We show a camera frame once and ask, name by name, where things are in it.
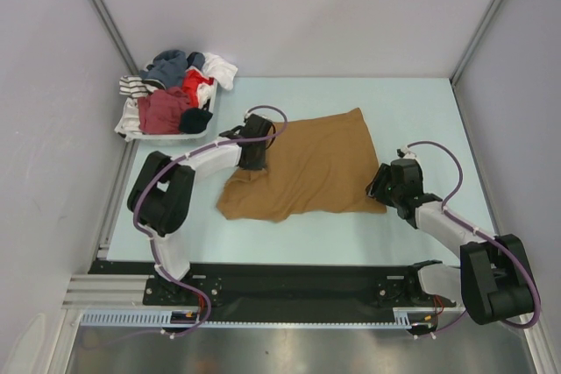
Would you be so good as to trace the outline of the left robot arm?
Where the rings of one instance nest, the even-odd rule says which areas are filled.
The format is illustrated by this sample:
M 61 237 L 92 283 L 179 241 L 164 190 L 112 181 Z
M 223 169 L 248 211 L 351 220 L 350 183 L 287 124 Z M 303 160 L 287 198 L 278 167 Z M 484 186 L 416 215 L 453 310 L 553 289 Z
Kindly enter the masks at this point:
M 269 119 L 251 113 L 244 123 L 203 145 L 172 158 L 150 153 L 135 180 L 127 208 L 136 230 L 148 238 L 155 271 L 165 279 L 163 293 L 174 303 L 188 301 L 194 292 L 188 253 L 175 233 L 187 220 L 195 184 L 229 168 L 260 171 L 266 150 L 287 125 L 277 129 Z

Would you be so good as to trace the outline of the tan tank top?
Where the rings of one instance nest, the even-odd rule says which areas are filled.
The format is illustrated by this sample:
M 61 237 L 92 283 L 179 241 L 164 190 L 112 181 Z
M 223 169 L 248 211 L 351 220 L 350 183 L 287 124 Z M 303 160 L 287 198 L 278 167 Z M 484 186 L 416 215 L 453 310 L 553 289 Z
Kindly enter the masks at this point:
M 313 211 L 384 214 L 366 195 L 379 167 L 360 109 L 293 121 L 267 150 L 265 169 L 238 169 L 225 182 L 217 210 L 269 222 Z

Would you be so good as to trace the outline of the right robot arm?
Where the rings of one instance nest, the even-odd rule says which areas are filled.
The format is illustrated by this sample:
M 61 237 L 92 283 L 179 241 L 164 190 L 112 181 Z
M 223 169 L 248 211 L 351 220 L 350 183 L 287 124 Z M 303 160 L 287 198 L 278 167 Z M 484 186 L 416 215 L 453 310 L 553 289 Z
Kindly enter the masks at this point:
M 366 193 L 413 229 L 431 235 L 459 259 L 458 267 L 432 263 L 404 283 L 406 298 L 424 305 L 435 295 L 458 302 L 479 325 L 496 321 L 529 329 L 542 302 L 522 240 L 489 234 L 453 212 L 450 197 L 425 192 L 418 157 L 406 145 L 383 164 Z

